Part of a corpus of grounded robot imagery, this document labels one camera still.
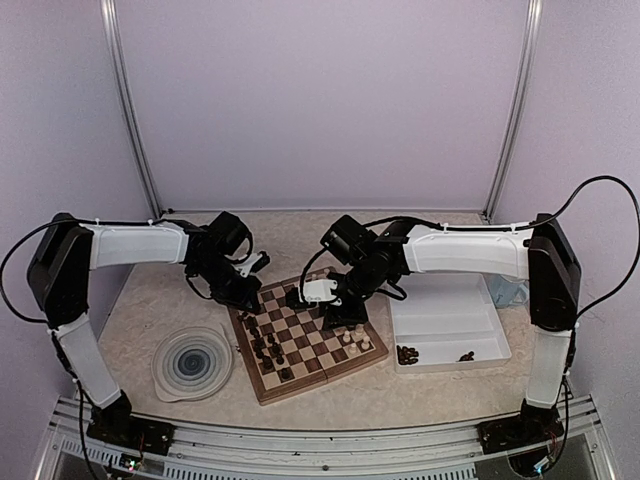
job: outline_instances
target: white plastic container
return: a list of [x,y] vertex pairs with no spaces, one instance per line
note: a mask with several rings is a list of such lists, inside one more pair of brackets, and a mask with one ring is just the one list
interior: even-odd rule
[[[413,347],[418,362],[398,373],[469,370],[504,365],[511,349],[484,278],[476,273],[426,273],[404,277],[408,298],[391,300],[395,343]],[[459,362],[474,352],[474,360]]]

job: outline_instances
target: wire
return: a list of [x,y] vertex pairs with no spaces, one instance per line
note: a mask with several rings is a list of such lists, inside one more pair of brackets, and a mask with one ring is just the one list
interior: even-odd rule
[[553,467],[555,467],[560,461],[560,457],[564,453],[564,449],[567,446],[567,440],[569,439],[569,382],[567,381],[567,377],[562,377],[562,384],[564,385],[564,435],[562,437],[562,445],[560,445],[560,450],[558,450],[557,455],[553,456],[553,461],[549,464],[549,467],[546,468],[542,473],[545,474],[549,472]]
[[7,292],[4,289],[4,270],[5,270],[6,266],[7,266],[7,263],[9,263],[9,260],[11,259],[13,254],[16,252],[16,250],[18,250],[25,242],[27,242],[27,240],[29,240],[34,235],[37,235],[38,233],[40,233],[42,230],[45,230],[45,229],[47,229],[49,227],[55,227],[56,225],[63,225],[63,224],[66,224],[66,223],[86,224],[86,225],[105,225],[105,226],[124,226],[124,227],[127,227],[127,226],[129,226],[129,227],[144,227],[144,226],[149,226],[149,225],[158,225],[158,224],[163,223],[163,222],[166,222],[166,220],[165,219],[159,219],[159,220],[154,220],[153,222],[114,222],[114,221],[103,222],[101,220],[83,220],[83,219],[79,219],[79,218],[64,218],[64,219],[54,220],[52,222],[48,222],[48,223],[45,223],[43,225],[40,225],[39,227],[31,230],[29,233],[27,233],[20,240],[18,240],[18,242],[13,247],[11,247],[9,249],[7,254],[2,259],[2,263],[0,263],[0,295],[2,296],[2,299],[4,300],[4,303],[7,305],[7,307],[11,311],[11,313],[13,313],[20,320],[24,320],[25,322],[28,322],[28,323],[43,323],[43,324],[46,324],[47,323],[46,319],[28,317],[28,316],[22,314],[21,312],[19,312],[13,306],[11,301],[9,300],[9,297],[7,296]]
[[76,385],[78,385],[78,392],[80,392],[80,413],[78,415],[78,419],[79,419],[79,429],[80,429],[80,444],[82,445],[82,456],[84,457],[84,461],[87,464],[87,470],[89,470],[89,473],[93,477],[93,480],[98,480],[98,476],[96,475],[96,472],[93,470],[93,466],[91,465],[91,461],[89,460],[89,454],[87,453],[87,444],[84,438],[84,422],[82,420],[82,416],[84,413],[85,392],[84,392],[84,388],[82,388],[82,384],[77,379],[76,379]]
[[376,292],[382,293],[383,295],[386,295],[387,297],[393,298],[394,300],[398,300],[400,302],[402,302],[402,301],[404,301],[404,300],[406,300],[408,298],[407,292],[402,287],[400,287],[399,285],[397,285],[395,283],[389,282],[389,281],[387,281],[387,284],[391,288],[393,288],[396,292],[398,292],[400,295],[396,295],[395,293],[392,293],[392,292],[390,292],[388,290],[385,290],[383,288],[377,289]]
[[307,303],[307,301],[304,299],[304,282],[307,278],[307,273],[309,273],[309,269],[311,269],[311,265],[314,264],[314,262],[316,260],[318,260],[322,254],[324,252],[327,251],[327,247],[323,247],[322,250],[318,250],[316,253],[313,254],[313,257],[311,257],[311,259],[309,259],[309,261],[307,262],[307,264],[304,266],[304,268],[302,269],[302,273],[300,274],[300,282],[298,285],[298,288],[300,289],[300,301]]

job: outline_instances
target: chessboard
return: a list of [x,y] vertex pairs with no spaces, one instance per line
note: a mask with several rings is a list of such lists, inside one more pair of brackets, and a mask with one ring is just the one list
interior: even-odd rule
[[[307,280],[325,278],[331,269],[311,272]],[[263,287],[258,315],[229,308],[251,384],[260,405],[326,385],[384,360],[389,351],[367,322],[345,341],[345,328],[322,330],[320,308],[291,310],[285,294],[298,278]],[[368,337],[368,348],[365,341]]]

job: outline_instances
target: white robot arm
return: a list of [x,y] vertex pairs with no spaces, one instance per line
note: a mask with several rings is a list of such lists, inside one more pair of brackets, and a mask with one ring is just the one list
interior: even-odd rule
[[[187,282],[201,297],[257,313],[257,292],[262,284],[254,274],[269,263],[269,257],[265,252],[251,253],[251,233],[227,212],[202,227],[181,220],[148,225],[89,224],[69,214],[56,215],[52,223],[56,225],[43,237],[27,278],[47,317],[58,357],[94,407],[87,433],[125,447],[135,446],[144,433],[154,447],[147,447],[148,451],[165,453],[172,427],[131,417],[131,404],[100,353],[88,315],[89,271],[111,265],[180,263],[185,265]],[[247,239],[249,253],[239,260],[229,258]],[[196,276],[209,284],[209,297],[191,283]]]
[[[544,223],[548,215],[539,215]],[[518,448],[562,435],[556,409],[558,393],[575,350],[580,265],[555,220],[492,227],[448,225],[400,218],[376,235],[348,215],[323,236],[321,244],[343,264],[345,275],[304,283],[287,298],[300,308],[320,303],[324,328],[353,327],[368,320],[364,302],[402,275],[427,272],[478,272],[530,280],[535,346],[522,410],[514,421],[481,426],[486,453]]]

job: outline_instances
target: table surface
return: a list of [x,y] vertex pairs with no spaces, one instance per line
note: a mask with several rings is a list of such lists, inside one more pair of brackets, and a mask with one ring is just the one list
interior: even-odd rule
[[[342,214],[370,221],[398,212],[244,212],[256,250],[266,250],[271,264],[260,272],[264,284],[298,275],[320,245],[327,228]],[[416,214],[450,224],[478,224],[475,214]],[[197,225],[216,214],[173,215]],[[329,254],[314,267],[342,267]],[[390,350],[391,319],[386,298],[367,303],[372,324]],[[533,329],[523,307],[499,310],[512,351],[502,367],[398,375],[393,355],[377,365],[308,393],[273,405],[260,406],[240,353],[234,350],[233,370],[218,393],[195,402],[163,403],[156,394],[151,361],[160,342],[190,326],[222,324],[232,346],[237,345],[227,309],[198,298],[184,280],[179,265],[134,267],[100,337],[100,346],[114,377],[136,412],[176,420],[254,428],[377,429],[471,420],[520,408],[531,365]]]

